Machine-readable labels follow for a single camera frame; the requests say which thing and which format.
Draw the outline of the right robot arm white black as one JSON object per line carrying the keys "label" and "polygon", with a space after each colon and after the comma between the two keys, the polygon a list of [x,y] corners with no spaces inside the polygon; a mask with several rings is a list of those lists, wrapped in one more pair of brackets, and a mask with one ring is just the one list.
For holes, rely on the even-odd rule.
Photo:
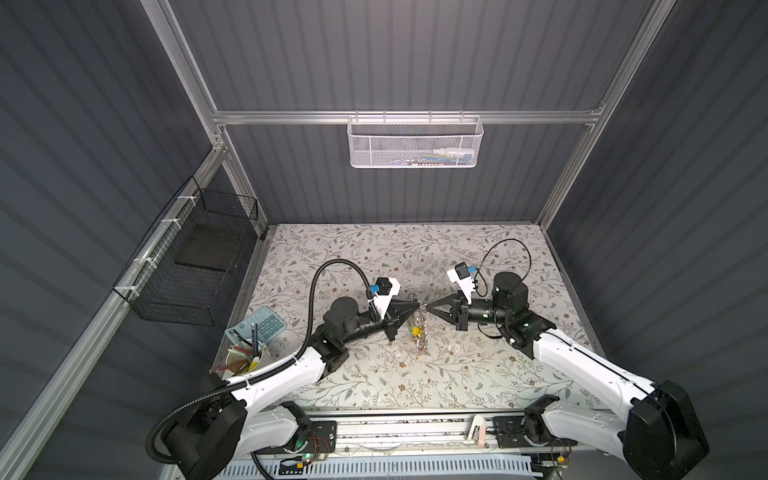
{"label": "right robot arm white black", "polygon": [[598,413],[544,394],[523,413],[520,427],[529,444],[586,444],[623,460],[642,479],[681,479],[706,458],[710,446],[685,389],[634,374],[584,348],[530,309],[528,288],[515,273],[497,274],[489,297],[476,296],[476,273],[464,263],[449,269],[458,291],[429,303],[428,312],[458,331],[472,323],[494,326],[507,345],[565,375],[607,409]]}

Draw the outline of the large keyring with keys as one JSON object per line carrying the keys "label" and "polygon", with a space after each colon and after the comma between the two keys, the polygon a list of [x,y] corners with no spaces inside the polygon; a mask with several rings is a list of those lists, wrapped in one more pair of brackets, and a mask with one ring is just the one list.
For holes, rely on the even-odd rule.
{"label": "large keyring with keys", "polygon": [[408,330],[411,340],[415,345],[418,354],[425,353],[427,350],[427,310],[424,305],[420,305],[408,318]]}

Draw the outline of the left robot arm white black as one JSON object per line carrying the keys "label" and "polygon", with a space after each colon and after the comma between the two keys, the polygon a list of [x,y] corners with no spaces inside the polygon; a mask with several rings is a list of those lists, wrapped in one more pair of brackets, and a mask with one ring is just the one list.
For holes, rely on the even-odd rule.
{"label": "left robot arm white black", "polygon": [[269,448],[302,449],[312,422],[288,394],[337,371],[349,357],[349,343],[378,333],[394,339],[418,308],[416,301],[393,299],[385,312],[374,301],[359,311],[350,297],[335,300],[298,358],[289,356],[227,380],[210,375],[211,391],[175,408],[150,429],[147,455],[176,466],[187,479],[212,479],[237,456]]}

